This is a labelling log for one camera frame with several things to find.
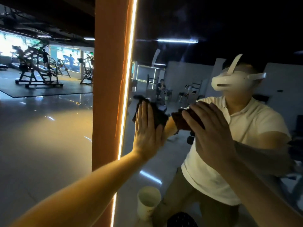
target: white polo shirt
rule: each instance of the white polo shirt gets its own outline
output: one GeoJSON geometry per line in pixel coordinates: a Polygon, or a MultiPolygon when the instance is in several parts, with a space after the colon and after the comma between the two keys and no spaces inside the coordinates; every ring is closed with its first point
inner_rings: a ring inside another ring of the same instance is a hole
{"type": "MultiPolygon", "coordinates": [[[[282,116],[253,98],[243,110],[233,115],[229,115],[225,97],[208,97],[201,101],[212,102],[223,112],[235,141],[257,147],[257,137],[261,133],[279,131],[290,136],[282,116]]],[[[181,169],[186,180],[203,194],[230,206],[241,203],[221,175],[199,157],[195,140],[181,169]]]]}

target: white bucket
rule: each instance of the white bucket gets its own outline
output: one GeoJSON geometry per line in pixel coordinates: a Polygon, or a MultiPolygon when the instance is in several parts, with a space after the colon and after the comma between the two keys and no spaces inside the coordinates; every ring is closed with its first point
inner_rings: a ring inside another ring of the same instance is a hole
{"type": "Polygon", "coordinates": [[[146,186],[138,192],[138,217],[143,221],[149,221],[154,209],[161,201],[160,191],[153,186],[146,186]]]}

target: orange pillar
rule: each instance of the orange pillar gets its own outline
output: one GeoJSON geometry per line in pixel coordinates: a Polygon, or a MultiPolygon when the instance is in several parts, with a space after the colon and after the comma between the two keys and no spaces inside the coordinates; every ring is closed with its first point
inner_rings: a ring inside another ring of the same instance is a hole
{"type": "MultiPolygon", "coordinates": [[[[118,158],[134,0],[96,0],[92,171],[118,158]]],[[[113,200],[95,226],[110,227],[113,200]]]]}

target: pants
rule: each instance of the pants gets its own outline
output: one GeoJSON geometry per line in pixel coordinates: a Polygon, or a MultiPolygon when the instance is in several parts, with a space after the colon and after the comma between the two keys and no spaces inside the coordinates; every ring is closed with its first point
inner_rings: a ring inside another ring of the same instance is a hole
{"type": "Polygon", "coordinates": [[[182,210],[184,204],[197,201],[200,202],[200,210],[207,227],[232,227],[237,223],[239,205],[229,206],[199,192],[184,178],[179,167],[153,213],[153,227],[163,227],[172,215],[182,210]]]}

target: shirt collar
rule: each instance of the shirt collar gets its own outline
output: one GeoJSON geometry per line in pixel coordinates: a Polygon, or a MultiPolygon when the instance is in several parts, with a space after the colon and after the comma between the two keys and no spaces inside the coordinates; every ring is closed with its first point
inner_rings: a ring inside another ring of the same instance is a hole
{"type": "MultiPolygon", "coordinates": [[[[254,98],[251,98],[250,101],[248,102],[248,104],[246,105],[245,108],[243,108],[241,111],[234,113],[233,115],[238,115],[238,114],[242,114],[248,111],[248,109],[252,106],[252,104],[255,102],[256,100],[254,98]]],[[[226,107],[226,100],[225,100],[225,96],[222,99],[222,107],[223,108],[227,108],[226,107]]]]}

